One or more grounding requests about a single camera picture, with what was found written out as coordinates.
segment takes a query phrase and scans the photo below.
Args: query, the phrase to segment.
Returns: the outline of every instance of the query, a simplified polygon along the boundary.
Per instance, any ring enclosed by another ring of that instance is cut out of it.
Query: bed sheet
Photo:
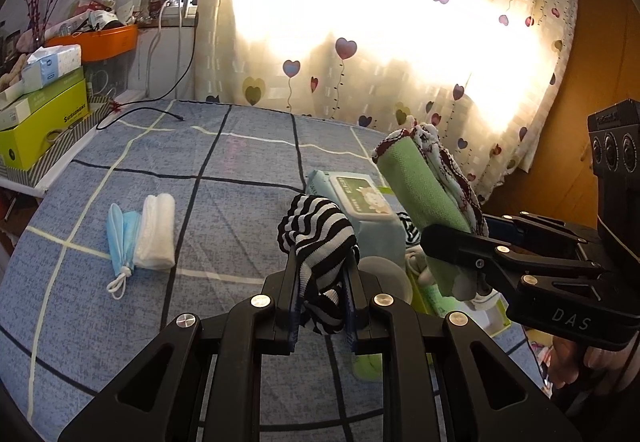
[[[47,442],[177,315],[228,311],[284,268],[276,227],[312,170],[382,180],[369,152],[384,135],[373,130],[243,106],[154,105],[184,121],[141,110],[101,132],[47,194],[0,285],[0,379]],[[137,269],[116,301],[106,292],[108,208],[141,210],[159,193],[176,202],[176,268]],[[520,326],[495,340],[542,383]],[[342,335],[301,329],[294,355],[263,359],[260,431],[263,441],[381,440],[382,385],[353,377]]]

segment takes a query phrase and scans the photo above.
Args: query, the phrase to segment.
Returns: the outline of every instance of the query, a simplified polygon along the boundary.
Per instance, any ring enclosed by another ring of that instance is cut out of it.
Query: blue surgical mask
[[[127,278],[133,275],[133,253],[136,250],[138,230],[142,217],[137,211],[122,213],[117,204],[111,204],[107,217],[107,239],[109,241],[109,254],[115,279],[107,285],[114,299],[124,296]],[[122,288],[122,292],[116,296],[116,292]]]

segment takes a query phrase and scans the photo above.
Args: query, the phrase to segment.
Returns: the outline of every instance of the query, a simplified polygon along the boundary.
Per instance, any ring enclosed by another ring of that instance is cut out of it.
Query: sheer curtain
[[[196,98],[437,125],[479,194],[528,169],[577,0],[198,0]]]

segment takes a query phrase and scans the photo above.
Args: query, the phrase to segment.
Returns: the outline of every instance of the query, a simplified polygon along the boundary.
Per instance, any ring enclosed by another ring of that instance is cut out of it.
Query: orange basket
[[[51,38],[47,47],[75,45],[82,48],[82,63],[108,60],[128,50],[136,48],[138,26],[125,26],[109,31],[81,32],[71,36]]]

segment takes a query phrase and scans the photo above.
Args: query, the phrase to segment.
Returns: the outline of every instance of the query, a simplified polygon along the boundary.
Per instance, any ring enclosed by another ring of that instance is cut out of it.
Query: white shelf
[[[118,103],[129,103],[132,101],[140,101],[140,99],[142,99],[144,96],[145,92],[142,90],[125,90],[122,94],[116,97],[116,101]],[[117,114],[114,114],[113,112],[107,115],[107,117],[105,117],[103,121],[103,126],[110,123],[110,121],[113,121],[116,117]],[[58,180],[58,177],[62,174],[63,171],[65,171],[65,168],[69,165],[73,158],[78,155],[78,153],[80,153],[82,149],[91,142],[91,140],[95,137],[95,134],[98,133],[95,128],[96,127],[89,130],[80,138],[79,141],[74,143],[74,145],[71,146],[71,148],[69,148],[67,152],[58,159],[58,162],[51,166],[50,170],[45,173],[42,179],[40,179],[40,182],[36,185],[36,187],[18,184],[17,182],[4,177],[0,177],[0,187],[4,187],[12,191],[17,191],[19,193],[24,193],[25,195],[31,195],[36,198],[44,198],[49,188],[56,180]]]

